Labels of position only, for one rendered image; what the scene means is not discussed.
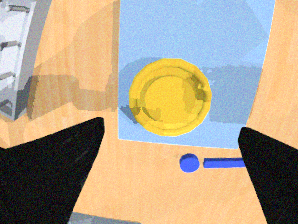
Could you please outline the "grey dish rack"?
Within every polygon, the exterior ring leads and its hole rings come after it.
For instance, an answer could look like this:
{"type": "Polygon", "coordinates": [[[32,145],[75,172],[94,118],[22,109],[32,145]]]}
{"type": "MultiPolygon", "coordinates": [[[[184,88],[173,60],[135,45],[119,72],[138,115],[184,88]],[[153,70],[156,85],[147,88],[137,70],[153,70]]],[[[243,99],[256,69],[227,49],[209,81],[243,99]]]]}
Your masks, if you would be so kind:
{"type": "Polygon", "coordinates": [[[52,0],[0,0],[0,113],[27,113],[29,88],[52,0]]]}

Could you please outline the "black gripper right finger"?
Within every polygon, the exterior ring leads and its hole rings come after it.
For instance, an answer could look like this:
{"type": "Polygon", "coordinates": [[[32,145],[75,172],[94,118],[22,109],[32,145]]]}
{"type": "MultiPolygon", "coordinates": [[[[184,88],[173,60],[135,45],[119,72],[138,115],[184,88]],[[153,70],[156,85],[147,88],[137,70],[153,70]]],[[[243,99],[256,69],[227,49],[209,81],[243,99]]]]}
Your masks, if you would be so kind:
{"type": "Polygon", "coordinates": [[[267,224],[298,224],[298,149],[249,127],[237,141],[267,224]]]}

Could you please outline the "light blue flat mat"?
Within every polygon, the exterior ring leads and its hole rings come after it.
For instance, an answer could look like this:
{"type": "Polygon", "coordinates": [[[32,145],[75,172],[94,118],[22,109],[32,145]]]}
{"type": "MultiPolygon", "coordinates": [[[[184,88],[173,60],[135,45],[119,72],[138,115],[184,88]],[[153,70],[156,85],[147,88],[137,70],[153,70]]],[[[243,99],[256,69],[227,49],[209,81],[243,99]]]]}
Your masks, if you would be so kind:
{"type": "Polygon", "coordinates": [[[275,0],[120,0],[117,140],[238,149],[265,60],[275,0]],[[193,131],[158,136],[129,108],[133,77],[164,57],[196,64],[210,111],[193,131]]]}

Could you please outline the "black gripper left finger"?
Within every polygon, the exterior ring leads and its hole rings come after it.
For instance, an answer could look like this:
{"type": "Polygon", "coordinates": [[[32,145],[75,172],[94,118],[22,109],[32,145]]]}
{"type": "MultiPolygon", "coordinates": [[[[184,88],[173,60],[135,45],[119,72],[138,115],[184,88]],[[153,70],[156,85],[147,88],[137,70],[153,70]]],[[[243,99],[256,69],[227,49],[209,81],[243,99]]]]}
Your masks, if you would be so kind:
{"type": "Polygon", "coordinates": [[[68,224],[104,136],[104,117],[93,117],[0,147],[0,213],[8,224],[68,224]]]}

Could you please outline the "yellow plate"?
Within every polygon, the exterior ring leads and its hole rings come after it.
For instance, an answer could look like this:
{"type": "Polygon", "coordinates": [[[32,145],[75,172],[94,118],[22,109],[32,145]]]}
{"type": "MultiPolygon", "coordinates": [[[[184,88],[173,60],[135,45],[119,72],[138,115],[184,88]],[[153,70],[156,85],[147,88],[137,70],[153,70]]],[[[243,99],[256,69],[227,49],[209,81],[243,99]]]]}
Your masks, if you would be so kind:
{"type": "Polygon", "coordinates": [[[204,121],[210,111],[210,97],[208,79],[196,64],[164,57],[134,75],[129,108],[146,131],[176,137],[204,121]]]}

